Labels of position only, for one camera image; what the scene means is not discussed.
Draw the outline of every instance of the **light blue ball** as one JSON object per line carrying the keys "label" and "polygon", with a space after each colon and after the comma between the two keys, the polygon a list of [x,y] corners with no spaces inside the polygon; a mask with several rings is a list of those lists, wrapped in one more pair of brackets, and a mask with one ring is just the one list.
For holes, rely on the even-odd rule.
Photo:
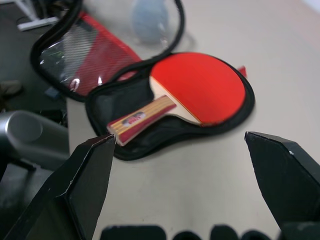
{"label": "light blue ball", "polygon": [[160,43],[168,34],[169,14],[165,0],[136,0],[132,28],[141,42]]}

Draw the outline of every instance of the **white table surface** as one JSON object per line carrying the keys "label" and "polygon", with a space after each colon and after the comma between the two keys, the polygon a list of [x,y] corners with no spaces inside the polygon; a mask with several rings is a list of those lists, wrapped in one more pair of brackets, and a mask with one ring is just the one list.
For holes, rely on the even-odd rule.
{"label": "white table surface", "polygon": [[[239,234],[279,228],[260,193],[246,131],[298,142],[320,161],[320,15],[302,0],[183,0],[192,49],[245,65],[255,110],[238,128],[189,140],[141,160],[113,160],[94,234],[109,225],[157,224],[209,238],[214,224]],[[84,105],[67,101],[71,151],[95,134]]]}

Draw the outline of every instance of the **wooden paddle handle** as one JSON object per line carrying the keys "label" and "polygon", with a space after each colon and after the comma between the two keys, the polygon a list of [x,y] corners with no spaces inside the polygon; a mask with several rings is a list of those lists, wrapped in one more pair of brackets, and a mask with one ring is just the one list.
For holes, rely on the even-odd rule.
{"label": "wooden paddle handle", "polygon": [[109,133],[115,135],[116,142],[120,146],[124,146],[176,106],[168,96],[164,95],[147,106],[110,122],[107,129]]}

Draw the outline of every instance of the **table tennis paddle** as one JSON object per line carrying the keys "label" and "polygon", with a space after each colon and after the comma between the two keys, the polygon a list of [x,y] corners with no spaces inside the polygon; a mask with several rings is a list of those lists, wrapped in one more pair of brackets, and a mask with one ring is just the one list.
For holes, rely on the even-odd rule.
{"label": "table tennis paddle", "polygon": [[166,115],[208,127],[232,117],[246,92],[238,74],[223,61],[202,53],[178,53],[158,62],[149,78],[154,100],[110,122],[107,129],[125,146]]}

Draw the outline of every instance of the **red rubber paddle face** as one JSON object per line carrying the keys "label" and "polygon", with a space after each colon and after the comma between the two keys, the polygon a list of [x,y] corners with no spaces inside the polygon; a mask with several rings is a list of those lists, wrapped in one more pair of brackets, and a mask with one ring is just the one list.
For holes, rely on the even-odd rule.
{"label": "red rubber paddle face", "polygon": [[237,73],[202,53],[178,53],[158,62],[154,77],[203,125],[220,124],[242,107],[246,91]]}

